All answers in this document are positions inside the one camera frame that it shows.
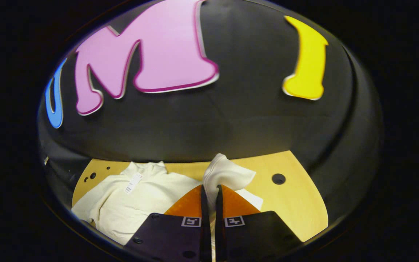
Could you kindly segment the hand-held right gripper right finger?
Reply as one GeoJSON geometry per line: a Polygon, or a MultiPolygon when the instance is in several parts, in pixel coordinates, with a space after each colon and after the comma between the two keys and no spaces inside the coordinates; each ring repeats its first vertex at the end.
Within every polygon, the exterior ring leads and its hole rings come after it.
{"type": "Polygon", "coordinates": [[[218,185],[218,189],[216,261],[276,262],[303,244],[274,211],[259,211],[225,185],[218,185]]]}

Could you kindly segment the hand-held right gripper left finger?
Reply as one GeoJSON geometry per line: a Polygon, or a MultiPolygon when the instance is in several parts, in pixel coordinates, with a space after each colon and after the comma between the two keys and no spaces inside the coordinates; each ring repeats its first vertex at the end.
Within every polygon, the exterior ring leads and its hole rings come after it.
{"type": "Polygon", "coordinates": [[[211,226],[202,185],[165,213],[151,213],[126,244],[153,262],[210,262],[211,226]]]}

